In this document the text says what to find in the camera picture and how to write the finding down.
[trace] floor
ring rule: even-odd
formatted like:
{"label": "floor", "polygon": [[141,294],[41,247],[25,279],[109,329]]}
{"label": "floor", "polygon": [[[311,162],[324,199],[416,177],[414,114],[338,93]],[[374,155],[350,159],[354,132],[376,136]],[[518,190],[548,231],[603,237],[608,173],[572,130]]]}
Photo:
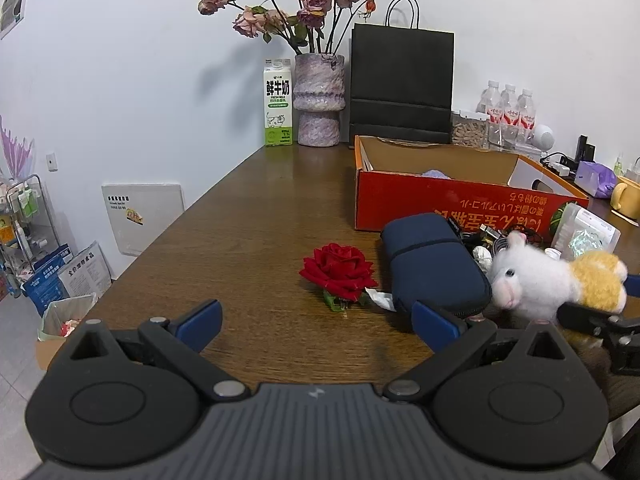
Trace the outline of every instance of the floor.
{"label": "floor", "polygon": [[44,375],[34,354],[39,320],[28,298],[0,301],[0,480],[21,479],[40,464],[24,425],[27,400]]}

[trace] purple tissue pack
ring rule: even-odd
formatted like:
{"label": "purple tissue pack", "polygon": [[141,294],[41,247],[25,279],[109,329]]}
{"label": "purple tissue pack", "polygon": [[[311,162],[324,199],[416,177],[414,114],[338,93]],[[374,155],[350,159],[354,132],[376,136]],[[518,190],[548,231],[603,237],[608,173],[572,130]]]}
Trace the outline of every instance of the purple tissue pack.
{"label": "purple tissue pack", "polygon": [[597,162],[580,161],[574,184],[596,198],[609,198],[618,179],[612,170]]}

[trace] purple marbled vase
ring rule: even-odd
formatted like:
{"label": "purple marbled vase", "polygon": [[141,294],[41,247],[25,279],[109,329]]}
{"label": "purple marbled vase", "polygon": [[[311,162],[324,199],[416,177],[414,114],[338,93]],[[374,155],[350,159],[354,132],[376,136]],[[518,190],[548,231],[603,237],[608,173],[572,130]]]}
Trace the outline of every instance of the purple marbled vase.
{"label": "purple marbled vase", "polygon": [[344,56],[296,56],[293,107],[300,110],[298,143],[305,146],[338,144],[338,112],[344,106]]}

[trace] milk carton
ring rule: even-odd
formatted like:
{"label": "milk carton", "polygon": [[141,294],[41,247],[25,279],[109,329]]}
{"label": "milk carton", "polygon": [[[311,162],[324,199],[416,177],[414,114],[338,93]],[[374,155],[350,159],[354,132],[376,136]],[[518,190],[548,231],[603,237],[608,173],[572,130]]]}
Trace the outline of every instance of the milk carton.
{"label": "milk carton", "polygon": [[293,143],[292,90],[291,60],[265,60],[264,143],[267,146]]}

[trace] stuffed animal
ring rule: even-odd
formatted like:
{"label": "stuffed animal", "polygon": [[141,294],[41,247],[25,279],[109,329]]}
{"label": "stuffed animal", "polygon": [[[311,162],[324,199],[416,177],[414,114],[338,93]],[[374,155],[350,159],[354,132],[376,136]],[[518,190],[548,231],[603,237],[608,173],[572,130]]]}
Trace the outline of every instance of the stuffed animal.
{"label": "stuffed animal", "polygon": [[590,251],[569,263],[527,245],[522,233],[511,232],[508,242],[508,248],[494,257],[489,272],[495,306],[514,310],[527,320],[552,322],[566,301],[612,314],[624,309],[622,282],[627,270],[613,254]]}

